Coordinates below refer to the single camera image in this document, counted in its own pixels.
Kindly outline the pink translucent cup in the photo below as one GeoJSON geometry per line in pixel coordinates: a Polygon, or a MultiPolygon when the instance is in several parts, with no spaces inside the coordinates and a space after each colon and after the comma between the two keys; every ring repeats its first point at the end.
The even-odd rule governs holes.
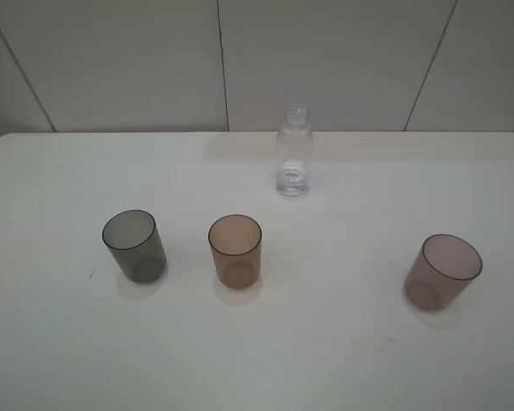
{"type": "Polygon", "coordinates": [[[446,309],[480,276],[483,260],[467,241],[448,234],[429,236],[404,280],[409,303],[429,312],[446,309]]]}

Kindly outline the grey translucent cup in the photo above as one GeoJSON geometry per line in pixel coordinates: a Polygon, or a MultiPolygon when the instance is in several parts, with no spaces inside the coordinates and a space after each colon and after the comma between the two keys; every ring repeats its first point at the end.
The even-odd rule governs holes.
{"type": "Polygon", "coordinates": [[[154,283],[166,271],[167,257],[152,214],[127,210],[104,226],[102,240],[132,283],[154,283]]]}

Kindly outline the brown translucent cup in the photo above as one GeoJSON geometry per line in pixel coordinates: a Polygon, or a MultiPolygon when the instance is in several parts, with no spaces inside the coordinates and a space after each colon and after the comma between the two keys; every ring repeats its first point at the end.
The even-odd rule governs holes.
{"type": "Polygon", "coordinates": [[[260,278],[262,229],[249,216],[230,214],[215,221],[207,240],[218,280],[230,289],[245,289],[260,278]]]}

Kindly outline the clear plastic water bottle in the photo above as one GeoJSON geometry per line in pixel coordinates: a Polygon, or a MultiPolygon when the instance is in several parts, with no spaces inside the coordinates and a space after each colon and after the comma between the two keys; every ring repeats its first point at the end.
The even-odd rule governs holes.
{"type": "Polygon", "coordinates": [[[276,187],[281,194],[295,197],[307,189],[313,144],[308,107],[290,104],[276,138],[276,187]]]}

